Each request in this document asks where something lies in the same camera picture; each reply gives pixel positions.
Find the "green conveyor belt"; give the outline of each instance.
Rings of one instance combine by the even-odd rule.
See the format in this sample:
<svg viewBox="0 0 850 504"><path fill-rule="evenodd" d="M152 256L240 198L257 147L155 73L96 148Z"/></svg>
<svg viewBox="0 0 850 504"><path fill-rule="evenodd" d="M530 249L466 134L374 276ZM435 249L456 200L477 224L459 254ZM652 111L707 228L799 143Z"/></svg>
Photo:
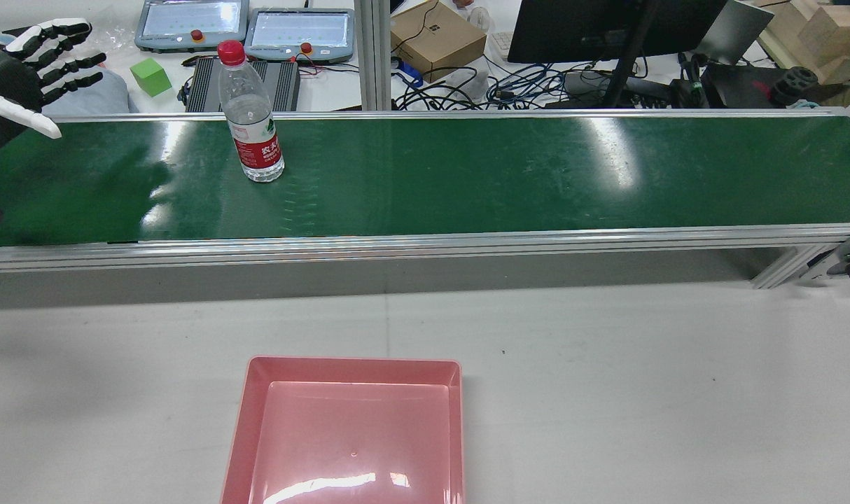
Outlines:
<svg viewBox="0 0 850 504"><path fill-rule="evenodd" d="M0 246L850 223L850 120L284 119L248 181L220 121L61 125L0 152Z"/></svg>

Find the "robotic hand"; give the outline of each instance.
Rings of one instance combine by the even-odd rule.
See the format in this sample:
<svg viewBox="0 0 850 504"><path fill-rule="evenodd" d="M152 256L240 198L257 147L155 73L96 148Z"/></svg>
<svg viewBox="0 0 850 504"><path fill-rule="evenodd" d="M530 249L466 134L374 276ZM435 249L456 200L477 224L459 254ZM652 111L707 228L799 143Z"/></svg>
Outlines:
<svg viewBox="0 0 850 504"><path fill-rule="evenodd" d="M28 127L50 138L61 137L57 125L40 113L42 106L54 102L68 91L99 82L102 74L66 80L48 92L42 92L42 88L57 83L67 74L95 67L105 60L105 54L64 60L63 66L44 71L41 76L39 73L55 63L64 51L84 42L91 32L92 25L85 19L56 19L31 26L8 45L0 44L0 148ZM27 61L45 41L58 36L63 36L63 39L54 48Z"/></svg>

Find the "red bottle label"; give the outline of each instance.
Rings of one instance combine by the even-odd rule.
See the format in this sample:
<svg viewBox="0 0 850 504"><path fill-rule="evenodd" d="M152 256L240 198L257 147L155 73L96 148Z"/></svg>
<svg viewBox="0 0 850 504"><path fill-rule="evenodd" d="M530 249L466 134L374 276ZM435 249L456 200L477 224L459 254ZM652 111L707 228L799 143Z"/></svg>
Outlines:
<svg viewBox="0 0 850 504"><path fill-rule="evenodd" d="M269 168L281 159L279 137L275 134L272 119L264 119L252 125L236 125L229 122L239 159L248 168Z"/></svg>

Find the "pink tray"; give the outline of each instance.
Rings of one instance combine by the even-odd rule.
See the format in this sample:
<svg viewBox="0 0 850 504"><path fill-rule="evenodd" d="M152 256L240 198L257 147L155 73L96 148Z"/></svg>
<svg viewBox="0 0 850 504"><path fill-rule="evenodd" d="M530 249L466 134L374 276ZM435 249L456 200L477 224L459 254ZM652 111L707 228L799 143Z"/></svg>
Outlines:
<svg viewBox="0 0 850 504"><path fill-rule="evenodd" d="M464 504L451 360L255 357L223 504Z"/></svg>

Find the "plastic bottle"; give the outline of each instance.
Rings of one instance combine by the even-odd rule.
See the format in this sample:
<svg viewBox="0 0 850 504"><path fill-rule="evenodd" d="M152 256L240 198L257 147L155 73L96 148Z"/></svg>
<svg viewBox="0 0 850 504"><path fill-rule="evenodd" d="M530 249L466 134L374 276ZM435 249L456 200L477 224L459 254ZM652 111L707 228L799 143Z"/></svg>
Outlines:
<svg viewBox="0 0 850 504"><path fill-rule="evenodd" d="M279 137L272 123L272 102L263 81L248 64L239 41L224 41L216 48L220 71L220 105L226 114L242 169L255 182L272 182L285 168Z"/></svg>

